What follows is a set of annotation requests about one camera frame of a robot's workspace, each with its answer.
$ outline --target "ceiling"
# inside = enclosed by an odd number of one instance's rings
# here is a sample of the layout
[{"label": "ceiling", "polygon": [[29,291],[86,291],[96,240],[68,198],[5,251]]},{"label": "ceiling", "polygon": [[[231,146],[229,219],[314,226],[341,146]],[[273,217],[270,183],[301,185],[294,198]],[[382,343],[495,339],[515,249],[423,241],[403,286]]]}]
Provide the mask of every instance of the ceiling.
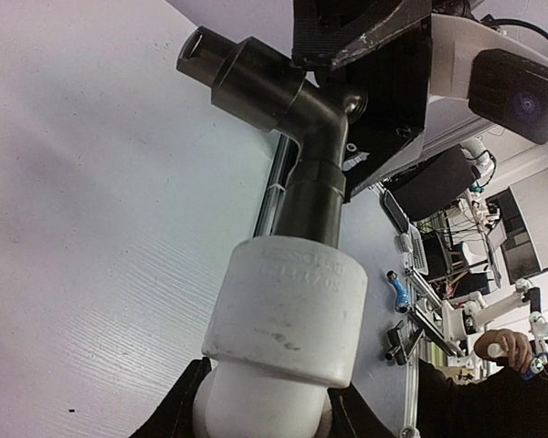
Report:
[{"label": "ceiling", "polygon": [[[289,54],[292,47],[291,0],[167,0],[198,26],[207,26],[234,40],[250,35]],[[548,31],[548,0],[486,0],[477,18],[520,18]],[[548,56],[548,43],[528,30],[509,30],[528,46]]]}]

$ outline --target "black metal pipe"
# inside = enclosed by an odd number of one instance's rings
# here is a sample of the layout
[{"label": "black metal pipe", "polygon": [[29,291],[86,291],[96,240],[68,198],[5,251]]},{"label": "black metal pipe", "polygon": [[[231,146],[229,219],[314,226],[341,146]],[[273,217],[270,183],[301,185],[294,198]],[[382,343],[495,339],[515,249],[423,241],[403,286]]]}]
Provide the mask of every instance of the black metal pipe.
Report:
[{"label": "black metal pipe", "polygon": [[189,37],[176,67],[210,86],[214,105],[300,145],[274,234],[336,247],[348,117],[363,112],[365,96],[354,89],[325,93],[272,47],[253,37],[235,44],[204,27]]}]

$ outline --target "blue handle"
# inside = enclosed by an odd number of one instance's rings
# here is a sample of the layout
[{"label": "blue handle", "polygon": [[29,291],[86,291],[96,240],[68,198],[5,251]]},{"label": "blue handle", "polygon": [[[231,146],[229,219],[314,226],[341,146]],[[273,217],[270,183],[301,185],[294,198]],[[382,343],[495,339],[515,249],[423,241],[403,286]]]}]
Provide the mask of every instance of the blue handle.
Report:
[{"label": "blue handle", "polygon": [[410,310],[410,294],[402,286],[398,275],[394,271],[387,273],[387,281],[394,287],[396,296],[395,296],[395,311],[398,313],[408,313]]}]

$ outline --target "white cylinder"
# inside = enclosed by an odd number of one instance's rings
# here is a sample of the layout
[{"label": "white cylinder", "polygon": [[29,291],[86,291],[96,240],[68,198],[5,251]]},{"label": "white cylinder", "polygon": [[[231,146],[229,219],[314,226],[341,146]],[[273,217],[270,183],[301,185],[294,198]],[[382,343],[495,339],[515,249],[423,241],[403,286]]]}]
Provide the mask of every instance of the white cylinder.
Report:
[{"label": "white cylinder", "polygon": [[239,245],[205,334],[219,361],[206,402],[195,399],[207,436],[314,436],[327,389],[351,381],[366,287],[357,262],[317,242]]},{"label": "white cylinder", "polygon": [[487,355],[492,359],[497,359],[507,356],[507,353],[503,351],[500,344],[493,342],[487,347]]}]

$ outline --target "black camera housing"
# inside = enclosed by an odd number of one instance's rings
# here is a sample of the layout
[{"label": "black camera housing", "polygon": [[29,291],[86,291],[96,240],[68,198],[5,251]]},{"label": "black camera housing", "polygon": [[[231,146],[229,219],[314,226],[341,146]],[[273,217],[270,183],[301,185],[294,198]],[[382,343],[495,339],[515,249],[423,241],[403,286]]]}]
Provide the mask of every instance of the black camera housing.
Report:
[{"label": "black camera housing", "polygon": [[548,67],[495,48],[473,60],[469,108],[537,144],[548,142]]}]

